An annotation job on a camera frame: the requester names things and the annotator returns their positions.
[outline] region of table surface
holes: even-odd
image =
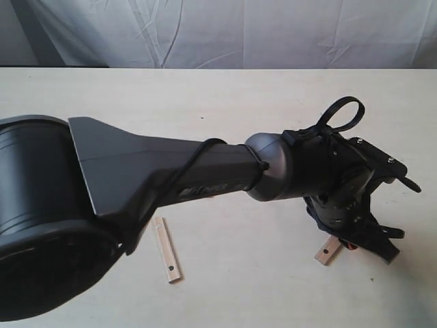
[[[402,228],[389,266],[347,251],[314,255],[328,235],[302,200],[245,193],[166,208],[184,279],[168,284],[153,229],[83,295],[2,327],[437,327],[437,71],[0,69],[0,116],[91,116],[142,135],[238,144],[304,128],[341,96],[367,113],[361,136],[403,161],[423,189],[383,185],[372,211]],[[353,111],[341,115],[344,120]]]

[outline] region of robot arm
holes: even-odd
[[[355,118],[332,128],[342,106]],[[318,228],[348,248],[391,262],[390,238],[370,195],[406,178],[406,167],[370,143],[339,133],[364,106],[334,103],[305,130],[258,133],[245,144],[142,137],[91,118],[0,121],[0,321],[48,312],[93,286],[131,254],[160,206],[247,191],[259,201],[303,197]]]

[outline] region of wooden block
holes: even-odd
[[[323,265],[328,265],[329,261],[332,260],[340,247],[341,243],[339,242],[339,239],[335,236],[330,236],[328,241],[321,249],[319,249],[314,258]]]
[[[165,220],[162,217],[154,217],[153,224],[158,237],[159,249],[161,250],[161,255],[163,256],[167,278],[169,283],[175,282],[182,276],[179,272],[178,263],[176,262],[173,247],[170,243]]]

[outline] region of white fabric curtain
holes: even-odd
[[[437,67],[436,0],[29,3],[67,65]]]

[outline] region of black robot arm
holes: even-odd
[[[354,119],[330,118],[358,103]],[[318,228],[391,262],[400,229],[380,225],[370,195],[406,167],[370,143],[344,139],[361,120],[354,97],[314,126],[258,133],[245,144],[142,137],[91,118],[0,121],[0,320],[45,313],[93,286],[131,254],[160,206],[247,191],[259,201],[303,197]]]

